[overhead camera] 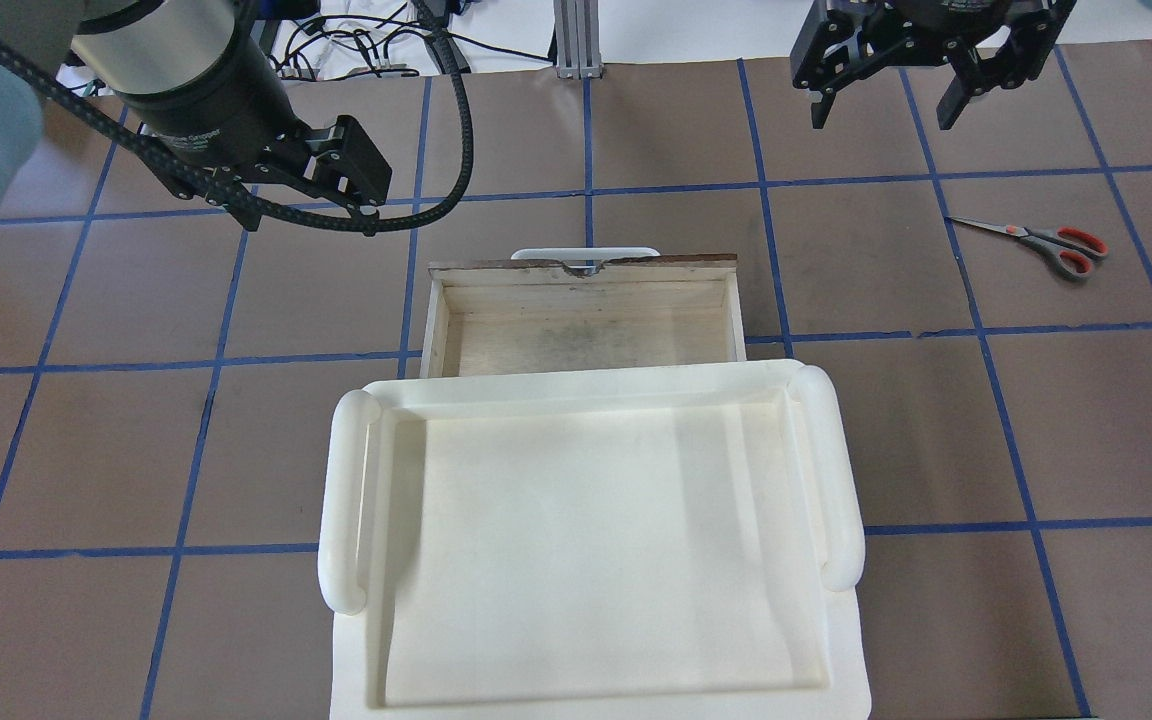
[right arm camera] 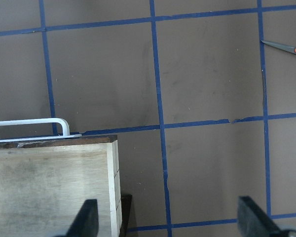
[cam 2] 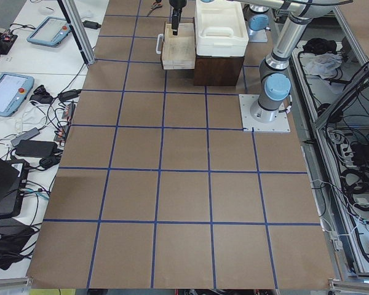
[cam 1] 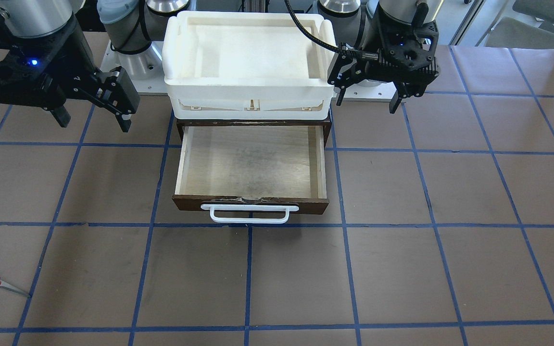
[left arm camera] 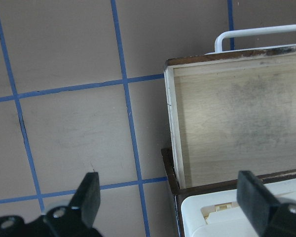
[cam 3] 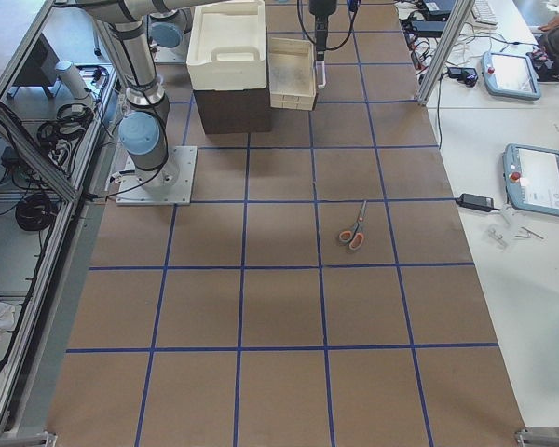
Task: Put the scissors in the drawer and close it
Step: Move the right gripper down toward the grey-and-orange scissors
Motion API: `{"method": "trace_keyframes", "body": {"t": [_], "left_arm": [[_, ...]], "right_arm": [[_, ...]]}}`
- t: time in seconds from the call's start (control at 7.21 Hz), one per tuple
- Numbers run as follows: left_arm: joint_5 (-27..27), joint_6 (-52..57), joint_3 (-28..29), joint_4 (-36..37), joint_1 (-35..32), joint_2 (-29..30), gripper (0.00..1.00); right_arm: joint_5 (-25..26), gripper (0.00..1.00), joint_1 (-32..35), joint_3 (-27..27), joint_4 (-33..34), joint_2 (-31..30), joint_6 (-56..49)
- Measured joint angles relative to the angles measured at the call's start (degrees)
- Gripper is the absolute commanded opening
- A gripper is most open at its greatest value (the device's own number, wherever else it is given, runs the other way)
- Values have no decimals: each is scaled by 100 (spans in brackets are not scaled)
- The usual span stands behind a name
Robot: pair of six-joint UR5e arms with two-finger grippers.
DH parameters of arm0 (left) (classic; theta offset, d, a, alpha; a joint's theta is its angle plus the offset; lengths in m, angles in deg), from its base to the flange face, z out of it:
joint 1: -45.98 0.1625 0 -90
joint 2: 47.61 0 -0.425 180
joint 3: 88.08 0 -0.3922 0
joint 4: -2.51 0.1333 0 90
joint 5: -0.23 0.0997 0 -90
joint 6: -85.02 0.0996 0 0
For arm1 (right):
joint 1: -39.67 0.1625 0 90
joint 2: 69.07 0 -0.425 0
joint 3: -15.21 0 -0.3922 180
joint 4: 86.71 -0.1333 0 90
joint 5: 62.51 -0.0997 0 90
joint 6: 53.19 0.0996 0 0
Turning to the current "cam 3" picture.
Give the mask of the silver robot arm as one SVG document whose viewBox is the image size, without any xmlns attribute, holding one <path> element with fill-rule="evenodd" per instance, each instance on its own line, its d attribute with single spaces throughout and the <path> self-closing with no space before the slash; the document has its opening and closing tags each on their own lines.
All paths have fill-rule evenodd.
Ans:
<svg viewBox="0 0 559 447">
<path fill-rule="evenodd" d="M 77 1 L 102 25 L 110 39 L 108 54 L 124 80 L 130 113 L 120 120 L 117 137 L 134 172 L 114 194 L 119 205 L 187 205 L 194 181 L 197 148 L 168 143 L 169 98 L 157 79 L 148 44 L 145 16 L 171 16 L 197 1 Z"/>
</svg>

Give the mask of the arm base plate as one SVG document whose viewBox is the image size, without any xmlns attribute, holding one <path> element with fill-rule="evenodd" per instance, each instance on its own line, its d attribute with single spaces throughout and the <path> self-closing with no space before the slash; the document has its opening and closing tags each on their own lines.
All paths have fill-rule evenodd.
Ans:
<svg viewBox="0 0 559 447">
<path fill-rule="evenodd" d="M 173 146 L 162 171 L 148 182 L 153 173 L 139 170 L 127 156 L 125 169 L 131 174 L 122 177 L 120 190 L 116 195 L 119 206 L 163 206 L 189 205 L 191 202 L 194 174 L 198 158 L 196 146 Z"/>
</svg>

